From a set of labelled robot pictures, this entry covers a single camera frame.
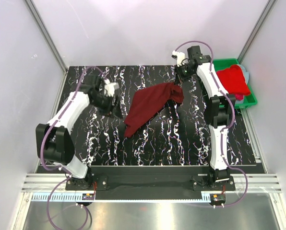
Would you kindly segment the aluminium extrusion rail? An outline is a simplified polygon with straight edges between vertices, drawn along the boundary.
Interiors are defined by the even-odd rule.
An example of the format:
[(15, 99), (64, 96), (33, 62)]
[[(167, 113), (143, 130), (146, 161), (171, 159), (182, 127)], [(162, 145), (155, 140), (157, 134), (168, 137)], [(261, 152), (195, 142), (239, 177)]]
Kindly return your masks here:
[[(245, 189), (246, 181), (242, 174), (233, 174), (238, 193)], [(66, 179), (63, 174), (30, 173), (26, 176), (22, 192), (49, 192), (58, 183)], [(248, 193), (281, 193), (281, 187), (275, 174), (247, 174)]]

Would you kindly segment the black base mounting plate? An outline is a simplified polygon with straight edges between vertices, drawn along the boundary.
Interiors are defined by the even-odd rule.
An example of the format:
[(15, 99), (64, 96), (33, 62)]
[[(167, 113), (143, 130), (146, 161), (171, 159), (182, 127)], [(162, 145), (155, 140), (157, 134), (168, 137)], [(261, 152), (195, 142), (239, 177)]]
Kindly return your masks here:
[(91, 166), (66, 190), (95, 191), (98, 200), (194, 200), (202, 192), (235, 191), (232, 175), (208, 166)]

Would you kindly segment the left aluminium frame post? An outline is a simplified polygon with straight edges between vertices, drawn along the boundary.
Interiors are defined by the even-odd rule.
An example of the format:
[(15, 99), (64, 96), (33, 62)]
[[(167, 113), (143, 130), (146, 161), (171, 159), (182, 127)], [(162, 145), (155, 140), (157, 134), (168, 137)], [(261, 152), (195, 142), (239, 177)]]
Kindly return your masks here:
[(54, 44), (54, 41), (52, 40), (46, 25), (39, 13), (39, 11), (36, 8), (36, 5), (34, 4), (33, 0), (24, 0), (24, 3), (28, 9), (28, 11), (30, 12), (31, 16), (33, 17), (40, 33), (42, 34), (47, 46), (49, 47), (53, 57), (55, 58), (58, 66), (60, 67), (60, 69), (62, 70), (63, 74), (67, 73), (68, 67), (65, 64), (65, 62), (63, 61), (57, 47)]

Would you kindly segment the green plastic bin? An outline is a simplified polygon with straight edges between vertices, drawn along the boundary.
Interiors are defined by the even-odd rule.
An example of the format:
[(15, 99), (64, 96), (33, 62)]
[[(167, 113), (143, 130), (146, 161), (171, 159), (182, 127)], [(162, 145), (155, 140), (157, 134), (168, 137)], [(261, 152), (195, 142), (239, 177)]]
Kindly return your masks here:
[(235, 108), (248, 108), (257, 104), (249, 86), (250, 73), (235, 58), (213, 61), (216, 74), (229, 94), (236, 97)]

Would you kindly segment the dark red t shirt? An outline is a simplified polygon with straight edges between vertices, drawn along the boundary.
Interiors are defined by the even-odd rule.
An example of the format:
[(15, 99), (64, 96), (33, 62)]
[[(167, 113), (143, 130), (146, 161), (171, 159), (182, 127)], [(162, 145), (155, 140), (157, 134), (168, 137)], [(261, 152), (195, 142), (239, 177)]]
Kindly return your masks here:
[(133, 96), (129, 113), (124, 120), (126, 125), (124, 137), (131, 137), (140, 127), (154, 117), (168, 100), (181, 104), (183, 99), (182, 88), (172, 82), (138, 90)]

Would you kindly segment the light blue t shirt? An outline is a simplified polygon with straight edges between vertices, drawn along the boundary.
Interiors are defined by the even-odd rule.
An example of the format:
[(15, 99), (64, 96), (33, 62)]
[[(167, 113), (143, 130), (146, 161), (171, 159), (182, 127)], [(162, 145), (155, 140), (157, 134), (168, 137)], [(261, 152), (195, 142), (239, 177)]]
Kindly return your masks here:
[(244, 79), (245, 79), (245, 83), (248, 84), (249, 83), (249, 78), (250, 78), (250, 74), (249, 72), (246, 71), (245, 67), (241, 64), (238, 64), (238, 66), (240, 67), (240, 69), (242, 70)]

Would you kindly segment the right aluminium frame post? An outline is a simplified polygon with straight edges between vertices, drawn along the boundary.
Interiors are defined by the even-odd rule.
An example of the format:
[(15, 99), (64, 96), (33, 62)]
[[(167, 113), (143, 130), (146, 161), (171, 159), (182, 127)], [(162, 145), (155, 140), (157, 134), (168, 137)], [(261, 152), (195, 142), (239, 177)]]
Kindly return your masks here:
[(237, 60), (239, 63), (242, 63), (242, 61), (244, 60), (246, 54), (248, 53), (251, 45), (253, 44), (253, 42), (255, 41), (257, 35), (259, 34), (260, 30), (262, 29), (264, 23), (266, 22), (269, 14), (271, 13), (272, 9), (274, 8), (274, 6), (276, 5), (277, 0), (268, 0), (266, 5), (264, 6), (258, 20), (256, 21), (249, 37), (247, 38)]

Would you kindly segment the pink t shirt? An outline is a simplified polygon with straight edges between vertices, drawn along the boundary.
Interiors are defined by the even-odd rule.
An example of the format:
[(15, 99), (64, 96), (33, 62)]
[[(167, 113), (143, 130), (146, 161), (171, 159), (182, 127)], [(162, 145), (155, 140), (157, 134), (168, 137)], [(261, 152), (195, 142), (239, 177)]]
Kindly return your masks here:
[(243, 101), (244, 100), (244, 95), (242, 94), (235, 94), (235, 98), (237, 101)]

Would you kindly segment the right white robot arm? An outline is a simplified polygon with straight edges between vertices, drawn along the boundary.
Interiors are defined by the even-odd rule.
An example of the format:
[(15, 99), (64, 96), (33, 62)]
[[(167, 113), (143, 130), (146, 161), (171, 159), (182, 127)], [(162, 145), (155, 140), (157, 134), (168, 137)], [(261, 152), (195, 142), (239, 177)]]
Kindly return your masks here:
[(204, 111), (204, 120), (211, 134), (211, 157), (209, 172), (201, 186), (207, 185), (218, 190), (229, 182), (230, 171), (227, 160), (228, 130), (235, 119), (235, 96), (229, 94), (222, 85), (213, 64), (213, 57), (203, 55), (199, 46), (191, 46), (188, 54), (172, 51), (177, 61), (175, 66), (175, 84), (183, 83), (197, 76), (206, 89), (208, 100)]

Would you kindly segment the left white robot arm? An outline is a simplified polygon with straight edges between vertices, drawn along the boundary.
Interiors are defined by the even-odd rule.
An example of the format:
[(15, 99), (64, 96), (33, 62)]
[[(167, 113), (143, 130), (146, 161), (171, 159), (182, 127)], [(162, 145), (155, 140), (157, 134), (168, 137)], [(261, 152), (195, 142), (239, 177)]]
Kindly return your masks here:
[(51, 162), (56, 168), (65, 169), (76, 184), (83, 190), (93, 185), (88, 167), (75, 155), (71, 138), (72, 128), (89, 106), (94, 106), (102, 116), (122, 119), (119, 98), (119, 84), (100, 76), (92, 78), (89, 84), (78, 82), (76, 90), (69, 97), (56, 115), (45, 124), (36, 127), (37, 155), (42, 163)]

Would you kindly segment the bright red t shirt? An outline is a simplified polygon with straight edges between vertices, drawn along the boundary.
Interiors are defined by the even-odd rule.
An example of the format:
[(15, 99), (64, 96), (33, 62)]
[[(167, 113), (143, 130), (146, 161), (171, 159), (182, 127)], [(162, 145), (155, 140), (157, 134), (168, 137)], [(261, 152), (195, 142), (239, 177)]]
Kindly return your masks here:
[(219, 70), (216, 73), (223, 87), (229, 94), (243, 96), (249, 96), (251, 94), (239, 65), (232, 65), (231, 67)]

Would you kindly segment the aluminium frame post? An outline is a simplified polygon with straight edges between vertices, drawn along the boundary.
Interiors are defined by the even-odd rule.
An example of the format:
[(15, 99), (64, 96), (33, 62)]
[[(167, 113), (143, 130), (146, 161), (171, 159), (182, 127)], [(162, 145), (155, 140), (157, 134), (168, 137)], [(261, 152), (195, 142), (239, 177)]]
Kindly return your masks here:
[(47, 46), (49, 47), (53, 57), (55, 58), (58, 66), (60, 67), (60, 69), (62, 70), (63, 74), (67, 73), (68, 67), (65, 64), (65, 62), (63, 61), (57, 47), (54, 44), (54, 41), (52, 40), (46, 25), (39, 13), (39, 11), (36, 8), (36, 5), (34, 4), (33, 0), (24, 0), (24, 3), (28, 9), (28, 11), (30, 12), (31, 16), (33, 17), (40, 33), (42, 34)]
[(251, 45), (253, 44), (253, 42), (255, 41), (257, 35), (259, 34), (260, 30), (262, 29), (264, 23), (266, 22), (269, 14), (271, 13), (272, 9), (274, 8), (274, 6), (276, 5), (277, 0), (268, 0), (266, 5), (264, 6), (258, 20), (256, 21), (249, 37), (247, 38), (237, 60), (239, 63), (242, 63), (242, 61), (244, 60), (246, 54), (248, 53)]

